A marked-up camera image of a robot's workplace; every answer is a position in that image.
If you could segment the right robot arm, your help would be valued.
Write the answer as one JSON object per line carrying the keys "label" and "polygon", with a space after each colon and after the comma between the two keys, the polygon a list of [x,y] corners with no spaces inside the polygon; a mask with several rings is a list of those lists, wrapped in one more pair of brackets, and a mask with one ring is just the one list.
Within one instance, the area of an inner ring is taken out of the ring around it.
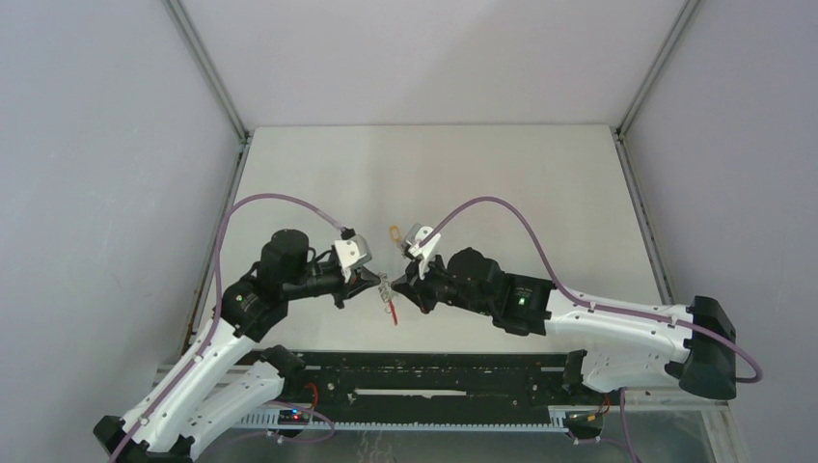
{"label": "right robot arm", "polygon": [[392,289],[431,313],[439,304],[479,313],[516,336],[575,340],[567,384],[598,393],[661,387],[675,381],[692,395],[731,400],[737,395],[736,330],[718,300],[645,306],[562,292],[546,279],[507,273],[466,248],[449,260],[410,262]]}

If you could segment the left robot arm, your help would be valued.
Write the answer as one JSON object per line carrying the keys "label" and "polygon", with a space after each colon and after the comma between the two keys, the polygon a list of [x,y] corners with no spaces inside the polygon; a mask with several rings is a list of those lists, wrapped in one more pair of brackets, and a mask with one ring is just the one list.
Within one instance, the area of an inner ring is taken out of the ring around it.
{"label": "left robot arm", "polygon": [[379,276],[366,267],[370,259],[366,240],[351,229],[320,255],[301,231],[273,233],[169,373],[123,416],[97,423],[94,435],[110,461],[194,462],[253,409],[301,385],[303,361],[276,345],[239,379],[214,389],[287,316],[289,302],[329,295],[341,309],[378,286]]}

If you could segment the electronics board with leds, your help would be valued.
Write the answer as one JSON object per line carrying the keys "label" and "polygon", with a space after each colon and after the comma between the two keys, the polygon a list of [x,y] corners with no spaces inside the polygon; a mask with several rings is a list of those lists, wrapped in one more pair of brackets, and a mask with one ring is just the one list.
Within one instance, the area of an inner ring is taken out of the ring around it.
{"label": "electronics board with leds", "polygon": [[306,425],[311,422],[309,413],[294,409],[282,409],[277,418],[278,425]]}

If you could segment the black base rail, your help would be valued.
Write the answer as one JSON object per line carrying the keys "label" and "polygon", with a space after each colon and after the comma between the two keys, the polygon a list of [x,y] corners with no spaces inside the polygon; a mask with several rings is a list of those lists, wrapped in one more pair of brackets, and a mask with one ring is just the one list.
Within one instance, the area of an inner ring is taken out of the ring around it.
{"label": "black base rail", "polygon": [[572,354],[298,353],[279,399],[314,403],[335,424],[549,425],[560,407],[619,403],[573,371]]}

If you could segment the metal keyring holder red handle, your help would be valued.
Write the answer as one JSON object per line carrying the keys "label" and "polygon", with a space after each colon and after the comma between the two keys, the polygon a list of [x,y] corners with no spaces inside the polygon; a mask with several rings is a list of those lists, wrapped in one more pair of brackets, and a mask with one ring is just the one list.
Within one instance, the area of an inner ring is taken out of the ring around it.
{"label": "metal keyring holder red handle", "polygon": [[385,273],[378,273],[377,274],[379,283],[378,283],[378,293],[379,296],[384,304],[384,312],[389,316],[392,324],[394,326],[398,325],[398,318],[396,313],[396,306],[394,302],[394,292],[390,285],[390,281],[388,279],[388,275]]}

